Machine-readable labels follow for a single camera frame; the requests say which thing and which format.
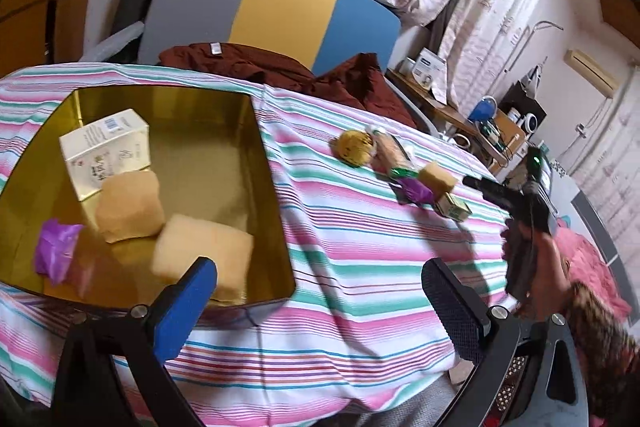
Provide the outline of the person's right hand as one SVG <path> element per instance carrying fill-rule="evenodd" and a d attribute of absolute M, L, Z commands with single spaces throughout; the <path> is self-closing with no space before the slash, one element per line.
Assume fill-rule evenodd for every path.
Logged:
<path fill-rule="evenodd" d="M 570 295 L 570 281 L 566 277 L 562 256 L 554 238 L 538 230 L 532 230 L 520 221 L 506 220 L 501 232 L 503 239 L 502 259 L 511 264 L 509 241 L 515 229 L 530 241 L 537 251 L 537 268 L 530 284 L 529 297 L 520 304 L 520 311 L 528 319 L 546 321 L 553 313 L 561 313 Z"/>

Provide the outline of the patterned sleeve forearm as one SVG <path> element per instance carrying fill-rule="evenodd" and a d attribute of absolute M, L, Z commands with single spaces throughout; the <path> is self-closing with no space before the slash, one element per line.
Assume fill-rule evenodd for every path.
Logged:
<path fill-rule="evenodd" d="M 585 363 L 589 412 L 608 426 L 639 424 L 639 343 L 582 282 L 563 309 Z"/>

